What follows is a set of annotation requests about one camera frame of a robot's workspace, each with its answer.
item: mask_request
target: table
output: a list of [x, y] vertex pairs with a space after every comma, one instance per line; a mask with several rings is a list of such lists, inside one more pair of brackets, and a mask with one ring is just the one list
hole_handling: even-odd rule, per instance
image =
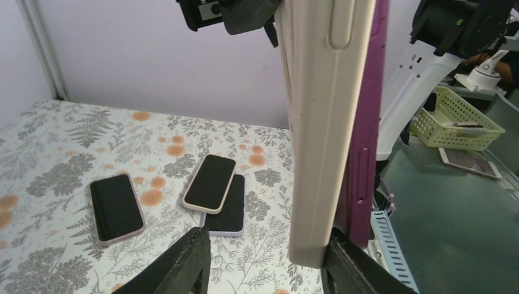
[[[0, 292], [110, 293], [201, 214], [179, 196], [205, 154], [246, 178], [240, 238], [211, 237], [210, 293], [322, 293], [318, 269], [287, 258], [293, 185], [289, 132], [46, 100], [0, 130]], [[147, 229], [95, 241], [87, 185], [128, 173]]]
[[437, 148], [397, 143], [383, 177], [414, 280], [427, 293], [518, 293], [519, 183], [444, 165]]

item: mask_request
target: purple phone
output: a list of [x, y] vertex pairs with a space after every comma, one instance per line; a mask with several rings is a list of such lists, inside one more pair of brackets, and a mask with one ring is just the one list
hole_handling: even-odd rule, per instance
[[377, 0], [348, 161], [334, 220], [335, 226], [344, 230], [350, 240], [361, 248], [366, 248], [370, 238], [388, 10], [389, 0]]

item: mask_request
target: orange flower print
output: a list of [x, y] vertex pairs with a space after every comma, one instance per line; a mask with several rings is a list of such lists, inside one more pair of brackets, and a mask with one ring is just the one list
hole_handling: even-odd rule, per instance
[[159, 176], [151, 180], [151, 186], [155, 189], [162, 188], [165, 184], [166, 180]]
[[251, 155], [248, 158], [248, 161], [250, 162], [250, 164], [252, 164], [256, 167], [262, 167], [263, 165], [265, 165], [265, 157], [263, 157], [262, 155], [259, 155], [259, 154]]
[[78, 154], [78, 153], [73, 150], [68, 150], [67, 152], [65, 152], [65, 156], [74, 156], [76, 154]]
[[166, 152], [174, 157], [179, 157], [184, 153], [185, 149], [182, 145], [171, 145], [168, 147]]
[[137, 184], [137, 185], [142, 184], [143, 181], [144, 181], [144, 178], [143, 178], [142, 176], [138, 176], [138, 177], [136, 177], [136, 178], [133, 178], [133, 182], [134, 182], [135, 184]]
[[162, 192], [159, 190], [149, 190], [141, 196], [141, 203], [144, 206], [155, 206], [162, 202]]
[[250, 148], [252, 150], [252, 153], [254, 154], [261, 154], [263, 152], [263, 148], [256, 145], [256, 146], [252, 146], [252, 148]]
[[136, 121], [147, 121], [151, 117], [151, 114], [147, 111], [138, 111], [132, 115], [132, 118]]
[[175, 144], [181, 144], [184, 142], [184, 138], [182, 136], [175, 136], [171, 139], [171, 141], [173, 141], [173, 143]]
[[0, 209], [10, 209], [18, 203], [19, 196], [14, 194], [5, 195], [0, 198]]
[[112, 293], [117, 291], [117, 289], [121, 288], [122, 286], [124, 286], [124, 284], [116, 284], [113, 288], [112, 288]]
[[13, 212], [11, 211], [0, 211], [0, 230], [5, 228], [13, 220]]

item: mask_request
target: black phone screen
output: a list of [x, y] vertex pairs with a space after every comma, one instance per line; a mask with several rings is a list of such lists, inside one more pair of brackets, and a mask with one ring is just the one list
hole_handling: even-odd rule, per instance
[[218, 209], [234, 175], [236, 162], [216, 155], [207, 155], [184, 201], [208, 209]]
[[129, 176], [95, 181], [90, 184], [90, 193], [99, 240], [109, 241], [143, 228]]
[[234, 175], [233, 182], [218, 214], [206, 214], [204, 227], [213, 232], [239, 232], [244, 226], [245, 178]]

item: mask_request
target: stacked phone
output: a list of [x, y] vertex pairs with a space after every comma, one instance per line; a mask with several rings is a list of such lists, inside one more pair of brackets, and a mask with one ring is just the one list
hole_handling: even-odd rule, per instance
[[245, 228], [245, 178], [235, 175], [236, 161], [206, 155], [182, 203], [201, 211], [201, 227], [211, 236], [242, 236]]

